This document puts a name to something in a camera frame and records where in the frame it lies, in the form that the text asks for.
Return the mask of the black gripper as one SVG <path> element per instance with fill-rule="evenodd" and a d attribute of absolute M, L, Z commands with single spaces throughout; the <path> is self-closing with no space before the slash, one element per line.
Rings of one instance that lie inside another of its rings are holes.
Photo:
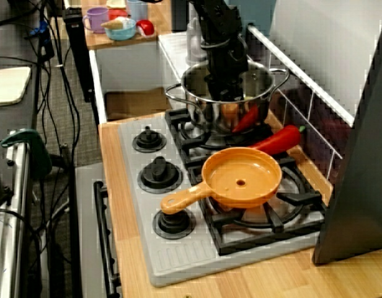
<path fill-rule="evenodd" d="M 224 102 L 243 101 L 242 78 L 239 76 L 249 69 L 248 47 L 244 39 L 230 38 L 220 43 L 207 43 L 205 50 L 211 75 L 207 77 L 211 99 L 221 99 Z M 222 91 L 220 83 L 227 83 Z"/>

